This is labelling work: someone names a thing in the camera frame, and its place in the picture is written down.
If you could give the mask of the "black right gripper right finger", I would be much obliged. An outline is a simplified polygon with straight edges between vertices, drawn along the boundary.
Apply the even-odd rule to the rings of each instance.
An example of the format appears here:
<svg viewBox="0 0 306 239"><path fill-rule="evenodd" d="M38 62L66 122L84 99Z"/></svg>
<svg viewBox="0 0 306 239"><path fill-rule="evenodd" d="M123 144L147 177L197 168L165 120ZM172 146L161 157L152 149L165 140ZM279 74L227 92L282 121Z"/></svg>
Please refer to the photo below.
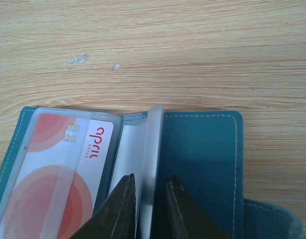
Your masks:
<svg viewBox="0 0 306 239"><path fill-rule="evenodd" d="M165 180L167 217L173 239L228 239L190 196L180 180Z"/></svg>

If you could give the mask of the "red white credit card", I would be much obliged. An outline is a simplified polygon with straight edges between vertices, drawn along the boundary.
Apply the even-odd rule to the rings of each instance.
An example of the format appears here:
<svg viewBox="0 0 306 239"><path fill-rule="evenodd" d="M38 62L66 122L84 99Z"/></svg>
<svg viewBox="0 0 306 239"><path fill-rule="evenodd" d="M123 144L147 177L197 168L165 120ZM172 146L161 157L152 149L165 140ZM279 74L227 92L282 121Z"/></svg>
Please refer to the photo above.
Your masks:
<svg viewBox="0 0 306 239"><path fill-rule="evenodd" d="M40 112L0 223L0 239L67 239L90 219L111 122Z"/></svg>

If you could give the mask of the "teal leather card holder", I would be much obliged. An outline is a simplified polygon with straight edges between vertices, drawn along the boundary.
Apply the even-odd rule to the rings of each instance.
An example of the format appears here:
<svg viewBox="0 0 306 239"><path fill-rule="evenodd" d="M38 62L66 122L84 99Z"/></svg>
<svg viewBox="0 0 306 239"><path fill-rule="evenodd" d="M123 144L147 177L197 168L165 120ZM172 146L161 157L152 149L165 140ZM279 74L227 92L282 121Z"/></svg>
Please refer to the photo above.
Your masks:
<svg viewBox="0 0 306 239"><path fill-rule="evenodd" d="M128 115L23 108L0 168L0 223L20 169L24 146L43 111L113 123L91 217L121 178L133 173L135 239L172 239L165 197L165 180L172 175L229 239L305 237L301 219L291 211L244 197L244 126L239 112L165 112L163 107Z"/></svg>

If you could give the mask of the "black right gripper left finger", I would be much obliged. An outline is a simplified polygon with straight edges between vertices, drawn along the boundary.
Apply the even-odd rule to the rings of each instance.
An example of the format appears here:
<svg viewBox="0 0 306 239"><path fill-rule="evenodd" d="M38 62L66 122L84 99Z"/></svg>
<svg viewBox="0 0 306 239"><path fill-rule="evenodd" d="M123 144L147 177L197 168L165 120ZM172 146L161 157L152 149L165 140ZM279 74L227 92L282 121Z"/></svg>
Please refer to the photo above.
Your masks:
<svg viewBox="0 0 306 239"><path fill-rule="evenodd" d="M136 237L134 174L121 178L99 210L72 239L134 239Z"/></svg>

